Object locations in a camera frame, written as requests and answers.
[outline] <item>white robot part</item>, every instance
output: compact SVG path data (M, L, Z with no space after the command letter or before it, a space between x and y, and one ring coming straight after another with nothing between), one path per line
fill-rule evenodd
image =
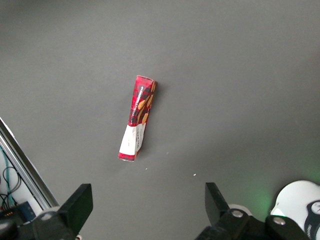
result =
M238 205L238 204L229 204L228 206L230 209L240 209L240 210L244 211L246 214L248 214L249 216L252 216L251 211L248 208L246 208L245 206Z
M312 240L320 240L320 186L306 180L288 184L280 191L270 214L291 218Z

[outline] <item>screw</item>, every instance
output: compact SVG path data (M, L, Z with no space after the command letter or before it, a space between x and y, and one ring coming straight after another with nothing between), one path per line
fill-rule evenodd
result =
M278 216L274 217L273 221L278 225L285 225L286 224L286 221Z
M232 215L236 218L242 218L244 214L239 210L232 210Z

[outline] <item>cable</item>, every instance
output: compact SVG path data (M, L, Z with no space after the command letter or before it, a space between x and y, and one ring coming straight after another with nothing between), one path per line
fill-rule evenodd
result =
M6 182L6 187L7 187L7 194L0 193L0 197L2 199L1 206L4 210L8 210L11 208L11 206L16 206L18 204L17 201L13 198L12 193L14 193L15 191L17 191L19 189L19 187L22 184L22 178L13 166L9 166L9 161L8 161L7 155L6 155L5 151L3 150L3 148L1 147L1 145L0 145L0 149L1 149L1 152L3 155L3 158L5 160L6 168L2 172L2 176ZM17 174L17 182L16 182L16 185L12 189L10 188L9 169L14 169L15 173Z
M6 177L5 177L5 171L6 171L6 175L8 175L9 169L13 169L13 170L15 171L16 175L17 175L16 185L15 185L12 189L9 189L9 191L7 192L7 196L8 196L7 202L8 202L8 205L9 205L9 207L10 207L9 198L11 198L10 201L11 201L11 204L12 204L12 205L16 205L16 204L17 204L16 200L12 197L12 193L14 193L15 191L17 191L17 190L20 188L21 183L22 183L22 179L21 179L20 174L16 171L16 169L15 169L13 166L8 166L8 167L6 167L6 168L3 170L3 172L2 172L3 179L4 179L7 183L8 183L9 181L8 181L8 180L6 179Z
M5 169L7 169L9 167L9 161L8 161L8 158L7 158L7 155L5 153L5 151L3 150L3 148L0 146L1 148L1 152L2 152L2 155L3 155L3 158L4 158L4 161L5 161ZM8 205L10 207L10 203L11 204L14 204L14 200L12 198L12 196L9 194L10 192L10 175L9 175L9 171L6 172L6 178L5 176L3 175L3 178L4 180L6 180L6 189L7 189L7 194L8 194Z

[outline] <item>white label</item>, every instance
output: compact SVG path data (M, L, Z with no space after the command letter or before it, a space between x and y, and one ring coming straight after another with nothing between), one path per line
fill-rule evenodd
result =
M122 143L120 146L120 153L126 155L135 155L141 148L144 139L146 125L138 124L138 126L126 126Z

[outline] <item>gray surface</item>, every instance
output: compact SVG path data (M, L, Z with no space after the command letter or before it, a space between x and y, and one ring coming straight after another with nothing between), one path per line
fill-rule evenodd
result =
M86 239L193 239L205 182L260 220L283 185L320 183L319 1L0 7L0 115L60 203L92 183ZM137 74L159 85L129 163Z

